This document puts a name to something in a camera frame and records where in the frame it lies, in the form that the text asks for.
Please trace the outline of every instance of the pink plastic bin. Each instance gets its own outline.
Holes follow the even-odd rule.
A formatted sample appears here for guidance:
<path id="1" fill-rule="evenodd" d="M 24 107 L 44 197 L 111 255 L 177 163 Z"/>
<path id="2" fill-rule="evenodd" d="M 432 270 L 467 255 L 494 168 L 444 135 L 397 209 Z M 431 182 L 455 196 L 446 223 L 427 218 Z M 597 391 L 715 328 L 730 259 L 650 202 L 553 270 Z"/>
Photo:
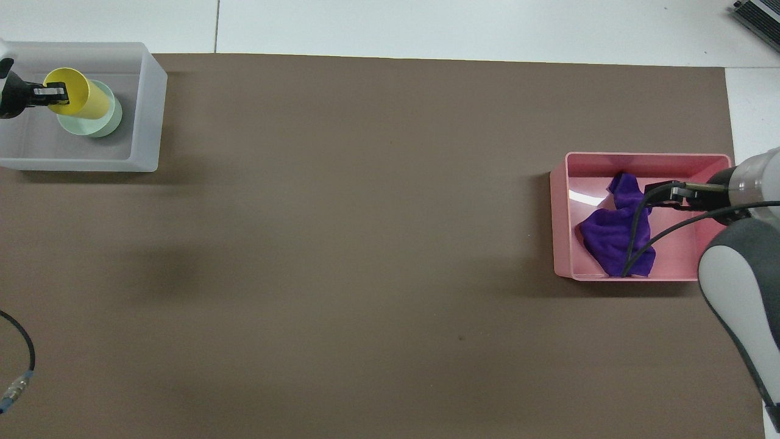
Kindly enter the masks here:
<path id="1" fill-rule="evenodd" d="M 588 253 L 576 226 L 594 210 L 614 209 L 607 187 L 617 172 L 632 173 L 644 185 L 665 180 L 706 182 L 731 167 L 723 154 L 645 154 L 628 152 L 570 152 L 550 173 L 552 246 L 555 274 L 575 280 L 695 281 L 699 257 L 710 240 L 723 230 L 714 219 L 683 227 L 657 242 L 649 277 L 609 277 Z M 656 208 L 650 214 L 653 235 L 701 212 Z"/>

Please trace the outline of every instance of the purple cloth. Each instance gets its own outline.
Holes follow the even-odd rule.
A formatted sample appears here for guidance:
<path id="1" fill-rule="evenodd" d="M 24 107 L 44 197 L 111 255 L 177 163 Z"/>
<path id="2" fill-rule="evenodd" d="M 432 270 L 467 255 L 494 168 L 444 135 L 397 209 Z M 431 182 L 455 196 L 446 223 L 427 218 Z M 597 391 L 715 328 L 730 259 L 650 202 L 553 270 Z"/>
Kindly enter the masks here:
<path id="1" fill-rule="evenodd" d="M 626 263 L 626 253 L 631 236 L 631 222 L 636 207 L 644 196 L 629 173 L 619 173 L 609 184 L 609 191 L 615 199 L 616 210 L 599 209 L 590 214 L 581 224 L 585 248 L 601 264 L 604 271 L 613 277 L 619 277 Z M 650 208 L 642 209 L 636 227 L 633 253 L 636 254 L 650 240 L 650 223 L 647 216 Z M 655 250 L 651 247 L 643 253 L 629 270 L 629 276 L 637 274 L 647 276 L 655 262 Z"/>

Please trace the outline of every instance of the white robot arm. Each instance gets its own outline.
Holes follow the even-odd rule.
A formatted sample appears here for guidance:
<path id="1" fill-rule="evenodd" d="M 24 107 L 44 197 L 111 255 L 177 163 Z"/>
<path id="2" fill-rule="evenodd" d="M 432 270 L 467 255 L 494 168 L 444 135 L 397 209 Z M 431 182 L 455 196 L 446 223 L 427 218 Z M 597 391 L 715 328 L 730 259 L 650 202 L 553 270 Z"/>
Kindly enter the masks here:
<path id="1" fill-rule="evenodd" d="M 780 200 L 780 148 L 733 169 L 733 205 Z M 734 340 L 780 432 L 780 207 L 750 209 L 701 256 L 699 284 Z"/>

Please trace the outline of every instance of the cable connector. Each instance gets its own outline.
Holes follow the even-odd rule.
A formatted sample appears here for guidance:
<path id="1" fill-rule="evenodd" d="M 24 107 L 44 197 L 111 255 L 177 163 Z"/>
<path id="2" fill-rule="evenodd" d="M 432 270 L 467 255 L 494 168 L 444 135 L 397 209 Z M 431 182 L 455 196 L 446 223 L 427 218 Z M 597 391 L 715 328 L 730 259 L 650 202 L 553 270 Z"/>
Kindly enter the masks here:
<path id="1" fill-rule="evenodd" d="M 6 390 L 5 393 L 2 394 L 2 398 L 0 398 L 0 413 L 8 412 L 11 405 L 22 396 L 22 393 L 27 389 L 27 386 L 30 385 L 30 378 L 32 377 L 33 371 L 28 370 L 11 383 L 8 390 Z"/>

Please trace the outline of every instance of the brown table surface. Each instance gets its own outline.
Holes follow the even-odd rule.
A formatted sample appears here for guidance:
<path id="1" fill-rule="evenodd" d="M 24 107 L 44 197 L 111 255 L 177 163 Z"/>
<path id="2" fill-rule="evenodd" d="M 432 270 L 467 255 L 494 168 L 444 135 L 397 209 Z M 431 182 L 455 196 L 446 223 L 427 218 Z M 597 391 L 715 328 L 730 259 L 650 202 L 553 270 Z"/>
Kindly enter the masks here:
<path id="1" fill-rule="evenodd" d="M 552 270 L 548 172 L 731 154 L 723 69 L 157 58 L 157 172 L 0 171 L 0 437 L 761 437 L 696 284 Z"/>

